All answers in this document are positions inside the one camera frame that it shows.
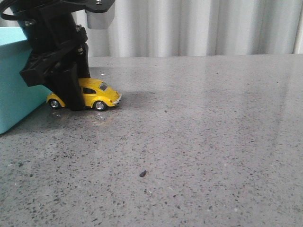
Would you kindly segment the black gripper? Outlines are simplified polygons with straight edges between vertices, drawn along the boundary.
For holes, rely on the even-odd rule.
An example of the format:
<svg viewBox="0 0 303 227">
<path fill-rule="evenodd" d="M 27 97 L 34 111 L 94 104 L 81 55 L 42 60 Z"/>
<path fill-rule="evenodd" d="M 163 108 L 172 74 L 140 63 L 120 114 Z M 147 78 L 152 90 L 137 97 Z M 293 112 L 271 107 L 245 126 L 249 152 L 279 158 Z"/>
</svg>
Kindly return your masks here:
<svg viewBox="0 0 303 227">
<path fill-rule="evenodd" d="M 31 87 L 44 85 L 73 111 L 84 109 L 78 78 L 90 78 L 85 28 L 72 13 L 89 0 L 12 0 L 10 19 L 17 21 L 32 52 L 23 70 Z"/>
</svg>

